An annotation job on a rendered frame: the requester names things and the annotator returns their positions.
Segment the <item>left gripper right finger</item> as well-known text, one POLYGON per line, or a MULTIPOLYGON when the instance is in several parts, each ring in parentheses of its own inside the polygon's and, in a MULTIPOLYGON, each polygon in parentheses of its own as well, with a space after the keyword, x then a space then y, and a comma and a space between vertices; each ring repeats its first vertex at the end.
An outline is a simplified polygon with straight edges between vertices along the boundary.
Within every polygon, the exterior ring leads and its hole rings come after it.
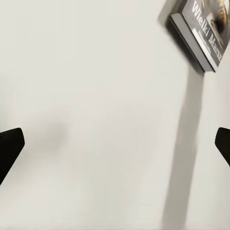
POLYGON ((230 129, 223 127, 218 129, 215 145, 230 166, 230 129))

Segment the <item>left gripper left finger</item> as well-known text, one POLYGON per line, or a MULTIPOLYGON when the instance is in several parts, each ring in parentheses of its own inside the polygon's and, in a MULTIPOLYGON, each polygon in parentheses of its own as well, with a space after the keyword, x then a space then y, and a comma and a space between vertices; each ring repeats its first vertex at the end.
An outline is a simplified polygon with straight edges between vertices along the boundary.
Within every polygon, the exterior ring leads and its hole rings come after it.
POLYGON ((0 184, 24 146, 24 135, 20 127, 0 133, 0 184))

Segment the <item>hardback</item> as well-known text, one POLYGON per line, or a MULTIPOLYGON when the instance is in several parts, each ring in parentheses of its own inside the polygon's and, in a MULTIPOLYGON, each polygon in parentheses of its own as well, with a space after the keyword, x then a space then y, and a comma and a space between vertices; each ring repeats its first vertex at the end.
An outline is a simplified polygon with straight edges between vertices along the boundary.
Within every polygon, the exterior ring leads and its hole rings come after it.
POLYGON ((230 42, 230 0, 176 0, 169 19, 204 73, 216 73, 230 42))

